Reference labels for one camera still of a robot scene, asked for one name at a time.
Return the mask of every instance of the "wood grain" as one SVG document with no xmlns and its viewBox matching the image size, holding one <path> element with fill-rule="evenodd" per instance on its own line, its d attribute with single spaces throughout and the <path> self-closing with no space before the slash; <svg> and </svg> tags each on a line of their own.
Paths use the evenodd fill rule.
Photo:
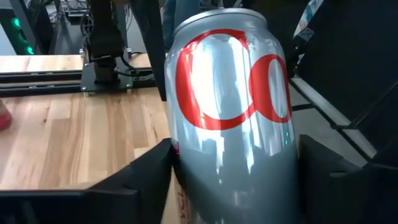
<svg viewBox="0 0 398 224">
<path fill-rule="evenodd" d="M 131 64 L 150 67 L 147 55 Z M 0 72 L 78 70 L 79 55 L 0 57 Z M 0 132 L 0 189 L 85 189 L 169 137 L 156 88 L 2 99 L 12 113 Z M 179 223 L 174 181 L 163 223 Z"/>
</svg>

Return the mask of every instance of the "red object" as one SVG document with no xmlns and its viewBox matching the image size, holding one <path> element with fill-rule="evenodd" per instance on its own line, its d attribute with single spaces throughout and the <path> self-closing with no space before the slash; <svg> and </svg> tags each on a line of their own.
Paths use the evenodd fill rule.
<svg viewBox="0 0 398 224">
<path fill-rule="evenodd" d="M 11 125 L 11 114 L 6 105 L 0 100 L 0 131 L 7 129 Z"/>
<path fill-rule="evenodd" d="M 292 113 L 290 99 L 286 99 L 288 108 L 290 108 L 290 110 L 287 114 L 283 115 L 283 117 L 280 117 L 275 112 L 271 100 L 268 80 L 269 66 L 273 60 L 276 60 L 282 68 L 286 96 L 289 96 L 289 86 L 287 82 L 287 70 L 285 67 L 285 62 L 280 56 L 275 54 L 269 54 L 261 57 L 252 66 L 249 77 L 249 88 L 252 104 L 244 113 L 231 119 L 216 119 L 208 116 L 200 109 L 190 83 L 193 62 L 192 52 L 195 50 L 195 47 L 197 47 L 200 41 L 213 34 L 228 34 L 238 39 L 240 43 L 242 43 L 243 47 L 246 50 L 249 50 L 245 33 L 243 31 L 232 29 L 211 30 L 195 37 L 184 47 L 184 49 L 182 49 L 177 61 L 175 82 L 178 104 L 180 105 L 181 112 L 184 114 L 185 118 L 194 126 L 207 130 L 225 130 L 237 127 L 245 120 L 250 118 L 255 111 L 258 111 L 263 115 L 263 117 L 275 123 L 288 122 Z"/>
</svg>

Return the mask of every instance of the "can rim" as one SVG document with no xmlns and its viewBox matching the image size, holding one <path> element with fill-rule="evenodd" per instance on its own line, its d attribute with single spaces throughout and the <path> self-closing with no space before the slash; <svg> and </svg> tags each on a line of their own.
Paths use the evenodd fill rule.
<svg viewBox="0 0 398 224">
<path fill-rule="evenodd" d="M 202 12 L 202 13 L 196 14 L 196 15 L 184 20 L 180 25 L 177 26 L 177 28 L 175 28 L 174 36 L 180 30 L 182 30 L 182 28 L 184 28 L 185 26 L 187 26 L 187 25 L 191 24 L 192 22 L 195 22 L 199 19 L 203 19 L 203 18 L 210 17 L 210 16 L 215 16 L 218 14 L 232 14 L 232 13 L 246 14 L 246 15 L 258 17 L 259 19 L 263 20 L 267 26 L 267 19 L 259 12 L 256 12 L 256 11 L 253 11 L 250 9 L 243 9 L 243 8 L 227 8 L 227 9 L 220 8 L 220 9 L 212 9 L 212 10 L 209 10 L 206 12 Z"/>
</svg>

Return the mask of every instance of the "green light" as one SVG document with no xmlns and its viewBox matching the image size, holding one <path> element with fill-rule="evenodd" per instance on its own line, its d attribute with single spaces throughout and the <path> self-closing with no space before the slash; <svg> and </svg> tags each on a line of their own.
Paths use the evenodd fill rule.
<svg viewBox="0 0 398 224">
<path fill-rule="evenodd" d="M 35 53 L 33 52 L 33 48 L 32 48 L 32 47 L 27 47 L 27 48 L 26 48 L 26 51 L 27 51 L 28 54 L 31 54 L 31 55 L 35 54 Z"/>
<path fill-rule="evenodd" d="M 18 29 L 21 28 L 21 25 L 19 24 L 19 19 L 18 18 L 12 19 L 12 24 Z"/>
</svg>

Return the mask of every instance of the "aluminum can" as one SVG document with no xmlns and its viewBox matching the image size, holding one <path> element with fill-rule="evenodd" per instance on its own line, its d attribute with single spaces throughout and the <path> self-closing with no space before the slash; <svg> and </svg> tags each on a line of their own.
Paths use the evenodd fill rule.
<svg viewBox="0 0 398 224">
<path fill-rule="evenodd" d="M 181 223 L 298 223 L 287 71 L 266 19 L 238 8 L 187 19 L 175 30 L 165 74 L 170 135 L 185 174 Z"/>
</svg>

